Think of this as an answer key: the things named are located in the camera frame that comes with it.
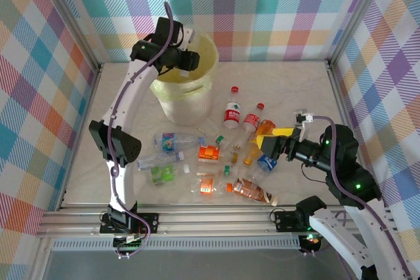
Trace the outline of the yellow orange juice bottle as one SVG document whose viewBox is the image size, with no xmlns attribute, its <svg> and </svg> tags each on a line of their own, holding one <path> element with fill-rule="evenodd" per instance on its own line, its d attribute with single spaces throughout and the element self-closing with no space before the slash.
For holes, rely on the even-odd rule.
<svg viewBox="0 0 420 280">
<path fill-rule="evenodd" d="M 246 149 L 246 153 L 245 153 L 245 158 L 243 160 L 243 163 L 245 164 L 245 166 L 251 166 L 253 164 L 253 162 L 255 160 L 257 160 L 261 155 L 261 151 L 257 145 L 257 137 L 260 135 L 268 135 L 271 134 L 272 130 L 276 128 L 276 124 L 269 120 L 269 119 L 264 119 L 257 131 L 254 134 L 254 137 L 252 137 L 251 141 L 248 143 L 247 145 L 247 149 Z"/>
</svg>

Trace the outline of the clear bottle red label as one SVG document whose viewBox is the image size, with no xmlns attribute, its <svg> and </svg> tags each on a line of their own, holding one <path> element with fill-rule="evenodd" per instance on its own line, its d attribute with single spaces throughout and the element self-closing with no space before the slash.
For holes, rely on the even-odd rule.
<svg viewBox="0 0 420 280">
<path fill-rule="evenodd" d="M 260 125 L 263 110 L 264 104 L 258 103 L 256 107 L 246 115 L 241 126 L 246 131 L 255 132 Z"/>
</svg>

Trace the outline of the clear bottle amber residue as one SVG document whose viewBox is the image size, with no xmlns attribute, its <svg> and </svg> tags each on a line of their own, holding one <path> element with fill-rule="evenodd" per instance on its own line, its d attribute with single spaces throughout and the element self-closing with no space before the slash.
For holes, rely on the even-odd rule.
<svg viewBox="0 0 420 280">
<path fill-rule="evenodd" d="M 239 154 L 247 147 L 250 139 L 254 136 L 254 131 L 240 128 L 239 131 L 235 134 L 230 145 L 231 160 L 232 164 L 236 164 Z"/>
</svg>

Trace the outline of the brown tea bottle orange cap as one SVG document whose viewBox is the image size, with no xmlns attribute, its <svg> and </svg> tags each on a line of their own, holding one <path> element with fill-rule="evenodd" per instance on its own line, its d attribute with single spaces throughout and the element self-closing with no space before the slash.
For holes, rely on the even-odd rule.
<svg viewBox="0 0 420 280">
<path fill-rule="evenodd" d="M 233 183 L 226 184 L 227 192 L 235 193 L 242 197 L 252 199 L 267 205 L 276 207 L 278 205 L 278 198 L 268 193 L 256 183 L 246 180 L 244 178 L 237 178 Z"/>
</svg>

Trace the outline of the water bottle red white label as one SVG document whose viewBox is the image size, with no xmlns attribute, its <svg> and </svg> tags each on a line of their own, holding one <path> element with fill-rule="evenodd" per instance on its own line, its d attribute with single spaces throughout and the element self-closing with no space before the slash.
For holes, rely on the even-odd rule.
<svg viewBox="0 0 420 280">
<path fill-rule="evenodd" d="M 223 125 L 226 128 L 234 129 L 239 126 L 241 106 L 238 100 L 239 88 L 237 86 L 233 86 L 230 89 L 230 95 L 224 111 Z"/>
</svg>

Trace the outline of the clear bottle orange label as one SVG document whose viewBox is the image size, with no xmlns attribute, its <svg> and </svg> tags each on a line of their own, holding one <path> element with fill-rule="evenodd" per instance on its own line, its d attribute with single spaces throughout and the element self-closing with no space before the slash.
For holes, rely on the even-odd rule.
<svg viewBox="0 0 420 280">
<path fill-rule="evenodd" d="M 226 182 L 220 178 L 202 176 L 194 179 L 190 191 L 201 195 L 222 195 L 226 192 Z"/>
<path fill-rule="evenodd" d="M 220 148 L 217 146 L 208 146 L 201 144 L 198 150 L 198 161 L 204 163 L 218 163 L 220 157 Z"/>
</svg>

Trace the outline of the clear bottle colourful blue label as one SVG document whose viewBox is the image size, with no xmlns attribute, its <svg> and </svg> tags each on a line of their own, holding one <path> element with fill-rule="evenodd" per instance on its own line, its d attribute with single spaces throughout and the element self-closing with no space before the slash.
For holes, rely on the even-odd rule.
<svg viewBox="0 0 420 280">
<path fill-rule="evenodd" d="M 204 137 L 185 132 L 166 132 L 154 135 L 154 145 L 158 153 L 189 150 L 204 144 L 204 142 Z"/>
</svg>

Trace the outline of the clear bottle white cap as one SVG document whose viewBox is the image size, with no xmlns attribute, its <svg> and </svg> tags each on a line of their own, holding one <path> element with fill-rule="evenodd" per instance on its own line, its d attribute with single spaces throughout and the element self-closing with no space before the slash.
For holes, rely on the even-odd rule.
<svg viewBox="0 0 420 280">
<path fill-rule="evenodd" d="M 142 157 L 137 161 L 137 168 L 140 171 L 170 165 L 184 160 L 183 151 L 172 151 L 169 153 L 161 152 Z"/>
</svg>

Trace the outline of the clear bottle lime green label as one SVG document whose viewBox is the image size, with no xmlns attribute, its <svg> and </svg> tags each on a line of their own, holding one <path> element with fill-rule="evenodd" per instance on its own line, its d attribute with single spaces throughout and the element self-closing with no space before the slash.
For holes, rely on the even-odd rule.
<svg viewBox="0 0 420 280">
<path fill-rule="evenodd" d="M 190 166 L 187 163 L 158 166 L 150 170 L 152 183 L 156 186 L 173 182 L 181 176 L 189 173 Z"/>
</svg>

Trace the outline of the yellow-green plastic bin liner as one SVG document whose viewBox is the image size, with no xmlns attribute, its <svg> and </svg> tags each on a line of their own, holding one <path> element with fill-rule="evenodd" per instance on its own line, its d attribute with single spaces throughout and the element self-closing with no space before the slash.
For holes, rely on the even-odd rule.
<svg viewBox="0 0 420 280">
<path fill-rule="evenodd" d="M 160 75 L 150 87 L 159 100 L 181 100 L 211 90 L 219 65 L 219 53 L 212 38 L 207 33 L 198 33 L 187 48 L 199 54 L 198 67 L 188 75 L 178 68 Z"/>
</svg>

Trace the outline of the white plastic bin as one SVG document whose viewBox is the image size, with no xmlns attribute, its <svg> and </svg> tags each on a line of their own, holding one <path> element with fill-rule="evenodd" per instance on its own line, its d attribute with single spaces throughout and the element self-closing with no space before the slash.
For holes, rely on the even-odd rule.
<svg viewBox="0 0 420 280">
<path fill-rule="evenodd" d="M 201 32 L 205 33 L 198 28 L 195 36 Z M 168 120 L 177 125 L 192 126 L 210 114 L 213 97 L 212 87 L 210 91 L 205 92 L 204 94 L 183 98 L 181 100 L 164 102 L 157 99 Z"/>
</svg>

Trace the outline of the green circuit board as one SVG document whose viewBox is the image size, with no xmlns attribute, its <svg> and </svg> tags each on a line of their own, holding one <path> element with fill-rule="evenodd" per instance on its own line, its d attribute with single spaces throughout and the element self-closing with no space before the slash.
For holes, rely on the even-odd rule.
<svg viewBox="0 0 420 280">
<path fill-rule="evenodd" d="M 317 235 L 308 234 L 299 236 L 299 251 L 303 254 L 314 254 L 321 250 L 322 247 L 322 237 Z"/>
<path fill-rule="evenodd" d="M 132 235 L 122 235 L 119 237 L 113 238 L 112 246 L 113 248 L 119 248 L 120 250 L 135 250 L 138 249 L 145 236 L 141 234 L 132 234 Z"/>
</svg>

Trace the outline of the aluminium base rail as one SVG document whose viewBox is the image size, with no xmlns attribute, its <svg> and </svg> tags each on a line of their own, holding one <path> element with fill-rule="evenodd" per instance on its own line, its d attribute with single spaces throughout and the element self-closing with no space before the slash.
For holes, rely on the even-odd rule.
<svg viewBox="0 0 420 280">
<path fill-rule="evenodd" d="M 68 204 L 46 212 L 38 237 L 99 237 L 100 215 L 106 205 Z M 144 205 L 140 212 L 159 214 L 153 237 L 224 237 L 276 235 L 270 206 L 258 205 Z"/>
</svg>

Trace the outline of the aluminium frame post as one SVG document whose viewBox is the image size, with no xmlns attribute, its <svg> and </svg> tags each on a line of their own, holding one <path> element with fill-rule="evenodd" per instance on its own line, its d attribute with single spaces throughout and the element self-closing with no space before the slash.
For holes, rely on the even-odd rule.
<svg viewBox="0 0 420 280">
<path fill-rule="evenodd" d="M 351 15 L 345 18 L 345 26 L 339 29 L 337 38 L 332 46 L 332 52 L 327 59 L 329 67 L 335 66 L 342 54 L 345 52 L 352 36 L 355 34 L 357 27 L 363 20 L 373 0 L 354 0 L 349 7 L 352 9 Z"/>
<path fill-rule="evenodd" d="M 65 25 L 68 27 L 70 33 L 73 35 L 75 42 L 79 45 L 81 52 L 87 59 L 88 64 L 96 72 L 100 71 L 102 62 L 95 56 L 85 34 L 82 32 L 75 16 L 73 15 L 70 6 L 66 0 L 52 0 L 56 10 L 62 17 Z"/>
</svg>

